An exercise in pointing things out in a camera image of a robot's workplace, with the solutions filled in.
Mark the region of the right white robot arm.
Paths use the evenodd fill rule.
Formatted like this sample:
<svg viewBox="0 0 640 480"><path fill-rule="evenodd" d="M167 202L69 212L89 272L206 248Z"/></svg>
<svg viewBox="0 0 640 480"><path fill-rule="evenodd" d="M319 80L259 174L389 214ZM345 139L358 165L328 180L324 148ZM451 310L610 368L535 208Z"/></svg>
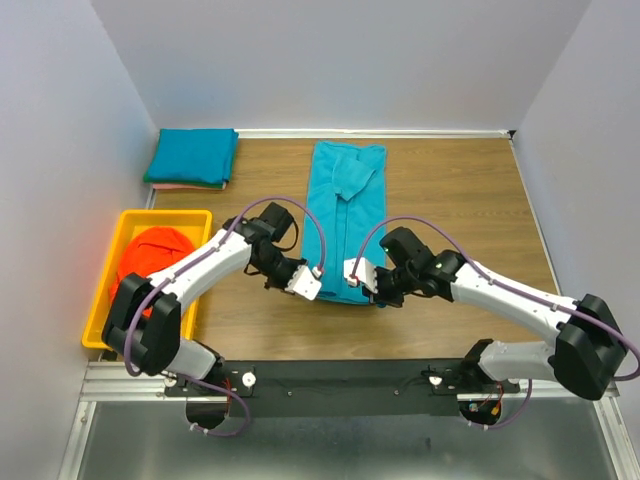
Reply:
<svg viewBox="0 0 640 480"><path fill-rule="evenodd" d="M460 252L435 254L405 227L392 230L379 244L393 266L365 266L362 292L371 303L399 308L410 294L439 297L492 312L537 336L535 342L477 342L459 370L471 391L483 391L494 381L544 380L595 401L627 355L609 306L597 296L576 300L546 293L498 275Z"/></svg>

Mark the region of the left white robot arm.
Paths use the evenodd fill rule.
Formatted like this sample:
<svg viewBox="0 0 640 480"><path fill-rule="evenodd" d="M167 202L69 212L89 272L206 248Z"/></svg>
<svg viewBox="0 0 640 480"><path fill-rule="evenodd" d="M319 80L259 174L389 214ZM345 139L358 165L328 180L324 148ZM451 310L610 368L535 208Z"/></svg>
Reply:
<svg viewBox="0 0 640 480"><path fill-rule="evenodd" d="M182 315L226 276L251 267L265 287L312 300L319 284L304 259L288 258L277 243L293 216L272 202L257 217L229 219L214 237L179 262L148 276L127 275L119 284L102 331L102 341L129 359L138 372L187 377L201 395L223 384L223 359L181 336Z"/></svg>

